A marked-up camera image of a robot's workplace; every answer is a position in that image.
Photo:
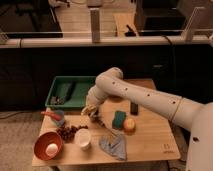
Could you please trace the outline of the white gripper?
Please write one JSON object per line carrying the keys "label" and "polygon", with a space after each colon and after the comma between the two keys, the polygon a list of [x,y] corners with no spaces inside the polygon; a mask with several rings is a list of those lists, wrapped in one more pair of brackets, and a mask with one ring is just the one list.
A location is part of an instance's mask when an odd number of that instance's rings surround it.
{"label": "white gripper", "polygon": [[104,103],[103,99],[96,98],[96,97],[87,97],[86,98],[86,114],[88,116],[93,116],[103,103]]}

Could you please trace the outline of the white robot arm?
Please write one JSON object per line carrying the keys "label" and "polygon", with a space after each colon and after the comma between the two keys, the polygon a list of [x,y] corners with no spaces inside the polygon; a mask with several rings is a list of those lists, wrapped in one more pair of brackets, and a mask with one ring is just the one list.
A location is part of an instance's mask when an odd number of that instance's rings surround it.
{"label": "white robot arm", "polygon": [[186,171],[213,171],[213,102],[190,99],[136,86],[123,80],[117,67],[99,74],[86,96],[83,114],[94,114],[109,96],[141,105],[191,132]]}

